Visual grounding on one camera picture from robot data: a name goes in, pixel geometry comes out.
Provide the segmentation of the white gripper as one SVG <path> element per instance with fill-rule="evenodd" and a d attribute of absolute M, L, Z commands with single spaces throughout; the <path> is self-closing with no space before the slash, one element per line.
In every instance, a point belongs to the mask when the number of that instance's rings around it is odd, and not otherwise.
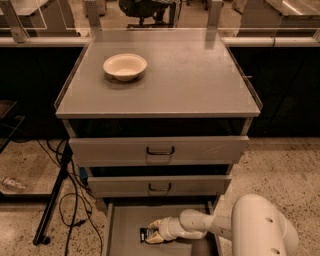
<path fill-rule="evenodd" d="M 158 229 L 159 234 L 153 234 L 146 239 L 148 244 L 160 244 L 165 241 L 175 240 L 183 231 L 177 217 L 157 219 L 148 225 L 149 229 Z"/>

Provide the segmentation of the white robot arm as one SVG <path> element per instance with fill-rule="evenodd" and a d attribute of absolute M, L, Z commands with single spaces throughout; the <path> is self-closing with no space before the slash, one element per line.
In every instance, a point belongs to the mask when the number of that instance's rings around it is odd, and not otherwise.
<path fill-rule="evenodd" d="M 292 256 L 299 245 L 293 224 L 270 201 L 256 194 L 241 196 L 230 218 L 185 209 L 178 217 L 155 220 L 146 228 L 144 241 L 196 240 L 208 233 L 230 240 L 233 256 Z"/>

